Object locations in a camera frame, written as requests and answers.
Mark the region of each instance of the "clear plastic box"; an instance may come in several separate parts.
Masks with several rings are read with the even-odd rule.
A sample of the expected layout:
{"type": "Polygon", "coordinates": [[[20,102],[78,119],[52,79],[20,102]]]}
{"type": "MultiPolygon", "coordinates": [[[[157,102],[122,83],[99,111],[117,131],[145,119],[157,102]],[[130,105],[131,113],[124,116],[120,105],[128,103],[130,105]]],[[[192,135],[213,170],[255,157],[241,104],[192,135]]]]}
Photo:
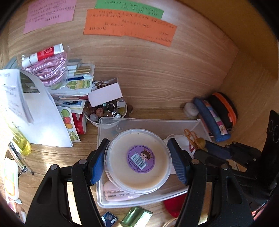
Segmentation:
{"type": "MultiPolygon", "coordinates": [[[[112,140],[119,133],[128,129],[146,129],[162,139],[169,135],[183,135],[184,129],[194,131],[198,137],[211,141],[201,120],[150,120],[150,119],[132,119],[132,118],[109,118],[102,117],[99,122],[97,147],[104,138],[112,140]]],[[[140,197],[128,201],[108,202],[105,199],[103,186],[109,181],[105,172],[103,172],[100,181],[96,184],[97,204],[102,208],[122,208],[146,205],[160,202],[166,199],[182,195],[188,191],[188,186],[183,185],[175,174],[171,174],[167,181],[155,192],[141,195],[140,197]]]]}

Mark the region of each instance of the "container lid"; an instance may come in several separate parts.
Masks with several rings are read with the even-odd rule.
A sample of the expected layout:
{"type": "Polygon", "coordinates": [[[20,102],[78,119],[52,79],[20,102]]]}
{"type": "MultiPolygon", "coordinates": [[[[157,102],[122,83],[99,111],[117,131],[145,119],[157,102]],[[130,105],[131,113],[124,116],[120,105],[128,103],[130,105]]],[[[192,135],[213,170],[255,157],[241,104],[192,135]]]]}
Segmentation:
{"type": "Polygon", "coordinates": [[[199,110],[194,103],[188,102],[185,104],[184,108],[191,116],[195,117],[199,114],[199,110]]]}
{"type": "Polygon", "coordinates": [[[165,183],[171,163],[169,149],[160,137],[144,129],[130,129],[110,142],[104,167],[115,186],[143,195],[165,183]]]}

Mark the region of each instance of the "pink braided cord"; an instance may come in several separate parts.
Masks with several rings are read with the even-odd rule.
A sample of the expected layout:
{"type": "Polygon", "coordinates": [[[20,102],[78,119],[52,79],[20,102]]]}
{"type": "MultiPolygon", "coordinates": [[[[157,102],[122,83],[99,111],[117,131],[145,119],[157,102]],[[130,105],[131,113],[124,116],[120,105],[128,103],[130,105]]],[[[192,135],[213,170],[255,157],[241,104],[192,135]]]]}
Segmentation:
{"type": "Polygon", "coordinates": [[[23,69],[37,76],[44,86],[50,87],[63,79],[66,60],[67,53],[63,52],[23,69]]]}

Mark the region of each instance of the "green sticky note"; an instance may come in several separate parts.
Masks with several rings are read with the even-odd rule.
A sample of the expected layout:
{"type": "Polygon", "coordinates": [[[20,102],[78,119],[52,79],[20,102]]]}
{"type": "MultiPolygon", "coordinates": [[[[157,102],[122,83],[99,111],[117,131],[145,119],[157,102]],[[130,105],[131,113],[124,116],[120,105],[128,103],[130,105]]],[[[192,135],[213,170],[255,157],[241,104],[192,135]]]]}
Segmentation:
{"type": "Polygon", "coordinates": [[[161,19],[164,13],[163,10],[149,5],[125,0],[97,0],[95,9],[124,10],[142,13],[158,19],[161,19]]]}

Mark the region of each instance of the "white tube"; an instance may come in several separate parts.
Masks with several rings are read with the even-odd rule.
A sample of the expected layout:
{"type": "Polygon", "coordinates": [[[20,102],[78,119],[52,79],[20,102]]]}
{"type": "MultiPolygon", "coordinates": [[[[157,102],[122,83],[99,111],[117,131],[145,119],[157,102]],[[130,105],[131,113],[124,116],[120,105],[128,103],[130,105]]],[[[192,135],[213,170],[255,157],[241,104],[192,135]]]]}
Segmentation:
{"type": "Polygon", "coordinates": [[[42,50],[40,52],[30,55],[28,58],[26,58],[25,60],[22,61],[21,65],[23,68],[27,68],[45,58],[48,58],[48,57],[51,57],[51,56],[54,56],[56,54],[60,54],[63,52],[64,52],[63,45],[62,45],[62,43],[60,43],[58,45],[49,47],[45,50],[42,50]]]}

